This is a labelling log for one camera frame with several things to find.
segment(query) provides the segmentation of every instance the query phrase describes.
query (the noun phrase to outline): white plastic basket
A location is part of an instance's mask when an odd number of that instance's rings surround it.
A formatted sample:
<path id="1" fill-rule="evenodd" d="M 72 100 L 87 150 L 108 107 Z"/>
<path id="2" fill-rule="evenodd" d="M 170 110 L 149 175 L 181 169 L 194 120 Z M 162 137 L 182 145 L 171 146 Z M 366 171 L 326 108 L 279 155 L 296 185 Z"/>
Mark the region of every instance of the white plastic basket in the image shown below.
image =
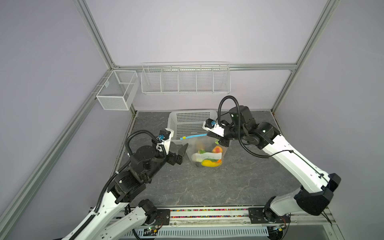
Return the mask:
<path id="1" fill-rule="evenodd" d="M 215 110 L 185 110 L 175 111 L 169 114 L 168 128 L 174 130 L 171 142 L 182 144 L 181 137 L 197 134 L 205 134 L 208 131 L 203 129 L 203 121 L 208 118 L 216 119 Z"/>
<path id="2" fill-rule="evenodd" d="M 129 110 L 139 85 L 136 71 L 113 70 L 96 97 L 105 110 Z"/>
<path id="3" fill-rule="evenodd" d="M 191 68 L 144 68 L 144 94 L 210 94 L 231 92 L 228 66 Z"/>

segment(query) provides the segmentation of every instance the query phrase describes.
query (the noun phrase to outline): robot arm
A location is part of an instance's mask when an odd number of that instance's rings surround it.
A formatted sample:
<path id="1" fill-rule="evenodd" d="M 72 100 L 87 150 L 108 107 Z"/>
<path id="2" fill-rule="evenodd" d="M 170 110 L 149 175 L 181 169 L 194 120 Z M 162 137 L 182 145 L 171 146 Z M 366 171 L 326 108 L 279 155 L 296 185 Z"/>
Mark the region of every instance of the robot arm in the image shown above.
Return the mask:
<path id="1" fill-rule="evenodd" d="M 220 120 L 221 105 L 226 99 L 233 99 L 235 108 L 229 110 L 232 124 Z M 246 106 L 239 106 L 233 96 L 226 96 L 220 102 L 218 119 L 207 119 L 203 128 L 209 131 L 208 136 L 219 139 L 223 146 L 229 146 L 229 141 L 237 139 L 240 145 L 254 156 L 275 158 L 301 183 L 296 191 L 280 197 L 272 197 L 264 207 L 264 218 L 274 222 L 287 213 L 306 211 L 312 215 L 320 215 L 330 203 L 334 190 L 341 179 L 337 174 L 328 174 L 321 170 L 299 153 L 280 134 L 279 130 L 268 122 L 257 124 Z M 255 145 L 268 155 L 259 155 L 245 147 Z"/>
<path id="2" fill-rule="evenodd" d="M 152 146 L 142 146 L 135 153 L 129 146 L 130 140 L 138 134 L 148 134 L 152 138 Z M 141 226 L 153 224 L 157 216 L 157 208 L 148 199 L 140 201 L 131 213 L 117 222 L 107 226 L 111 219 L 123 210 L 140 192 L 153 176 L 165 165 L 181 164 L 188 145 L 179 149 L 178 154 L 169 151 L 173 130 L 161 130 L 158 137 L 146 130 L 132 133 L 126 141 L 126 149 L 130 155 L 129 162 L 124 164 L 106 183 L 99 196 L 96 207 L 65 238 L 65 240 L 114 240 Z"/>

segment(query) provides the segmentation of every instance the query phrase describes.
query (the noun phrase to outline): metal vent grille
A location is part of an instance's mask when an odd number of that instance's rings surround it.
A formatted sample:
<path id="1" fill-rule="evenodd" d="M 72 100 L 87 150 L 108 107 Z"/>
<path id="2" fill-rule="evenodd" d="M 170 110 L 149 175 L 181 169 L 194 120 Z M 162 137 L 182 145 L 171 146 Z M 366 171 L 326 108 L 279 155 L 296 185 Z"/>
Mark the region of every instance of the metal vent grille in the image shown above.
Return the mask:
<path id="1" fill-rule="evenodd" d="M 121 98 L 98 98 L 104 109 L 127 110 L 127 106 Z"/>
<path id="2" fill-rule="evenodd" d="M 137 79 L 136 71 L 114 71 L 119 83 L 135 83 Z"/>
<path id="3" fill-rule="evenodd" d="M 137 234 L 140 238 L 153 238 L 143 236 L 143 228 L 139 228 Z M 266 237 L 267 227 L 177 227 L 162 228 L 156 238 L 224 238 L 224 237 Z M 124 238 L 135 238 L 132 232 L 128 232 Z"/>
<path id="4" fill-rule="evenodd" d="M 203 129 L 203 121 L 208 118 L 216 119 L 216 111 L 186 110 L 171 112 L 168 118 L 168 128 L 175 131 L 171 141 L 175 144 L 182 144 L 181 137 L 207 133 L 208 131 Z"/>

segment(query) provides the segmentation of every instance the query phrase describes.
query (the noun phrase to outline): wall-mounted wire shelf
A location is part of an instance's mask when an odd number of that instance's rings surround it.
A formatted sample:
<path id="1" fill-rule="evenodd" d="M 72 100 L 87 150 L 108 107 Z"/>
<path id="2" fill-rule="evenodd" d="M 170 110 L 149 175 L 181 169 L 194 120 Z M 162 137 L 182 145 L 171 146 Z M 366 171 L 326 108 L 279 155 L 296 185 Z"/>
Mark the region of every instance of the wall-mounted wire shelf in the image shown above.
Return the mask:
<path id="1" fill-rule="evenodd" d="M 105 110 L 129 110 L 139 85 L 136 71 L 113 70 L 96 97 Z"/>
<path id="2" fill-rule="evenodd" d="M 141 88 L 144 94 L 228 94 L 229 64 L 143 67 Z"/>

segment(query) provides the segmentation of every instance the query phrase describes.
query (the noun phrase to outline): clear plastic bag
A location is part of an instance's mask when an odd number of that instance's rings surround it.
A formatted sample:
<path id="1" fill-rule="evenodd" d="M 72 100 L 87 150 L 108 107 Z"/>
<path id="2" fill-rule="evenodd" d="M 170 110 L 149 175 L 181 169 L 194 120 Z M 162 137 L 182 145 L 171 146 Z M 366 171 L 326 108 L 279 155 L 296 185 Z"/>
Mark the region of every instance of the clear plastic bag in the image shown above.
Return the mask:
<path id="1" fill-rule="evenodd" d="M 217 139 L 208 136 L 183 139 L 182 144 L 188 143 L 187 156 L 197 167 L 218 167 L 222 165 L 226 147 L 217 144 Z"/>

